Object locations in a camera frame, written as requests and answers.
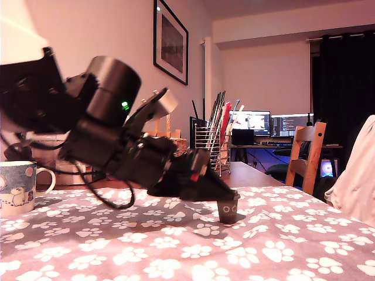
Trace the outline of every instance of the picture frame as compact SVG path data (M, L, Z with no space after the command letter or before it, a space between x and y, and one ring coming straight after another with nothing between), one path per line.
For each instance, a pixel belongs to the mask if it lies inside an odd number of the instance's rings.
M164 0L154 0L154 66L188 85L189 32Z

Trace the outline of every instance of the computer monitor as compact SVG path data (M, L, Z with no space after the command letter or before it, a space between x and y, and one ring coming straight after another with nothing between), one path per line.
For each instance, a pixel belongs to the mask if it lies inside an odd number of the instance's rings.
M272 115L272 137L294 136L297 126L306 126L309 115L312 122L313 113Z
M236 123L233 129L251 129L254 130L254 136L270 135L271 113L269 111L230 111L230 116Z

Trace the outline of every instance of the mug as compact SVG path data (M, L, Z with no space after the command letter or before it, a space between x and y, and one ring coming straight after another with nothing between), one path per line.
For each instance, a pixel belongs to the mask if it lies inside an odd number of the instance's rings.
M42 171L52 176L51 185L46 191L36 192L36 175ZM35 197L53 190L55 174L45 168L37 168L35 162L8 161L0 163L0 216L27 213L34 209Z

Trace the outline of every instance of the wooden chair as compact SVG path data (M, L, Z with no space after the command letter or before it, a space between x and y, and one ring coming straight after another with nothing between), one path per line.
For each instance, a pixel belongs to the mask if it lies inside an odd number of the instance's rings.
M304 178L302 190L312 195L325 130L326 124L322 122L315 123L315 126L298 126L296 128L287 178L285 180L286 185L293 186L295 173L297 173ZM307 160L298 158L299 150L303 142L311 142Z

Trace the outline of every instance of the table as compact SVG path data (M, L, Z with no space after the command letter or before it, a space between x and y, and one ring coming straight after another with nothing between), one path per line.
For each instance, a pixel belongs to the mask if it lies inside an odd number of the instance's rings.
M277 181L243 163L231 171L223 178L241 195L233 225L218 222L215 202L136 189L135 205L114 211L88 190L54 190L33 211L1 218L1 280L374 278L375 228L293 187L265 186ZM130 195L100 192L117 201Z

